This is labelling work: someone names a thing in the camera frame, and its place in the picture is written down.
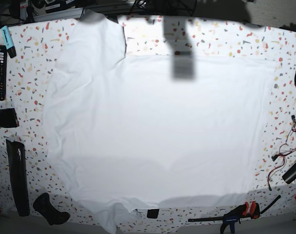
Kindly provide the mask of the black orange bar clamp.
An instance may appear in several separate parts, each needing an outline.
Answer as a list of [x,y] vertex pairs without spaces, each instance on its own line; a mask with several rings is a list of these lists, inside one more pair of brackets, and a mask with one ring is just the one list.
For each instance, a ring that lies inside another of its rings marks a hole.
[[230,212],[224,214],[223,216],[188,219],[188,222],[222,221],[222,225],[220,227],[220,234],[224,234],[224,231],[227,227],[230,227],[230,232],[234,234],[235,224],[237,222],[240,223],[242,218],[257,219],[259,217],[259,204],[253,201],[251,205],[249,205],[248,202],[245,202],[245,204],[236,207]]

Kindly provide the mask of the black game controller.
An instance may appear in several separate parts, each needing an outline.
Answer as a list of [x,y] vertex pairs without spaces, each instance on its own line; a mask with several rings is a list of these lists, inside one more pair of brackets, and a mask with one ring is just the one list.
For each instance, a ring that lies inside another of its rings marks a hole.
[[49,225],[61,225],[71,217],[68,212],[60,212],[50,203],[48,193],[42,193],[34,201],[33,208],[48,221]]

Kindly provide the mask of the blue highlighter marker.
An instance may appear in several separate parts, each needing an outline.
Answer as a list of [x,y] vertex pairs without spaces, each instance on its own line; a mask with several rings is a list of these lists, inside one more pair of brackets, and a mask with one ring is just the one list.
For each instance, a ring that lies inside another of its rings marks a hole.
[[16,57],[17,56],[16,49],[15,49],[8,26],[7,25],[3,26],[1,28],[1,32],[2,32],[5,47],[7,49],[7,52],[10,58]]

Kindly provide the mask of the long black pouch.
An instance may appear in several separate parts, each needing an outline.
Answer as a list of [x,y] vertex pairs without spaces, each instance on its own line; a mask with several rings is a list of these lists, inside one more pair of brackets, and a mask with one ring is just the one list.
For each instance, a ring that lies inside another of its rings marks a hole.
[[19,216],[30,214],[25,163],[25,146],[6,140],[12,194]]

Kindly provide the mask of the thin black rod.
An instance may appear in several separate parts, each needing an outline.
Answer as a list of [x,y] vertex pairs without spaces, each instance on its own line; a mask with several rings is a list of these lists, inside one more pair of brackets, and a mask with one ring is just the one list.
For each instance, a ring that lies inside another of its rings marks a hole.
[[263,209],[260,214],[262,215],[267,210],[269,210],[279,199],[281,198],[281,195],[278,195],[265,209]]

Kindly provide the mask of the white T-shirt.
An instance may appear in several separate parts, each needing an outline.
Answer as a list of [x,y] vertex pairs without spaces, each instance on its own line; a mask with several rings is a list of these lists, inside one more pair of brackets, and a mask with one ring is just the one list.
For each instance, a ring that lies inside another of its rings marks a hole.
[[111,234],[137,209],[240,205],[274,72],[264,59],[128,55],[122,26],[88,10],[48,83],[48,161]]

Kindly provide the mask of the black cylinder flashlight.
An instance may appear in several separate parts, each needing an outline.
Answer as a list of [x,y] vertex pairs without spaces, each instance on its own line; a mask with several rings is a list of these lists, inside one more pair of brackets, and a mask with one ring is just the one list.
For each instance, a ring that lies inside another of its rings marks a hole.
[[285,183],[291,184],[296,179],[296,162],[294,165],[282,176]]

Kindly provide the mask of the black flat box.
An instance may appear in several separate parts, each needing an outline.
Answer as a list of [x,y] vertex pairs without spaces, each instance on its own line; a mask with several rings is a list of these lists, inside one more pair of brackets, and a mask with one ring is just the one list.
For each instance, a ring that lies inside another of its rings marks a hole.
[[14,108],[0,109],[0,128],[16,128],[19,122]]

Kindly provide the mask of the black TV remote control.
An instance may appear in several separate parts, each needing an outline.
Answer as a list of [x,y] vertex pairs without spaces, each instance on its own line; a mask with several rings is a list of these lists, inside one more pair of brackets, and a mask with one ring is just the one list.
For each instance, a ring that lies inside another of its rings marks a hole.
[[6,46],[0,45],[0,101],[6,98],[6,66],[7,50]]

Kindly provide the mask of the small black case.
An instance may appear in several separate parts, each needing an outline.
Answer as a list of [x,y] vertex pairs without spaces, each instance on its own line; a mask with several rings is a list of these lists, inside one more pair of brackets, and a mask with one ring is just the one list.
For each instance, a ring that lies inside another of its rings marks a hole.
[[147,210],[147,218],[149,219],[157,219],[158,215],[159,215],[159,209]]

